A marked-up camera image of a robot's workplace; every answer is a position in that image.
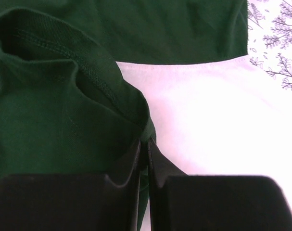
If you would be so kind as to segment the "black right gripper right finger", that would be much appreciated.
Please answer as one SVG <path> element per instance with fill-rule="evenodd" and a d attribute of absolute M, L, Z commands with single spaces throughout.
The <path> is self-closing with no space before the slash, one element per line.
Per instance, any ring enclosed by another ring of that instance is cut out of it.
<path fill-rule="evenodd" d="M 280 187 L 264 176 L 190 176 L 148 142 L 153 231 L 292 231 Z"/>

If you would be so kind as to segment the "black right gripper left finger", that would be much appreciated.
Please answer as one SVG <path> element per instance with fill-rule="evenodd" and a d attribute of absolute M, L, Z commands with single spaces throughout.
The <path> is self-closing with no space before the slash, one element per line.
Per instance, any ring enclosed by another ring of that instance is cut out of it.
<path fill-rule="evenodd" d="M 0 231 L 135 231 L 140 141 L 105 173 L 9 175 Z"/>

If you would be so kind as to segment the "white and green t-shirt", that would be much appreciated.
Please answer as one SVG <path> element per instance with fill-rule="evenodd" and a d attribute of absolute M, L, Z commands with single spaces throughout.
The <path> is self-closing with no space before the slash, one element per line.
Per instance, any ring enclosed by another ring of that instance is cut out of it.
<path fill-rule="evenodd" d="M 0 180 L 105 173 L 140 141 L 190 176 L 264 176 L 292 213 L 292 96 L 247 54 L 244 0 L 0 0 Z"/>

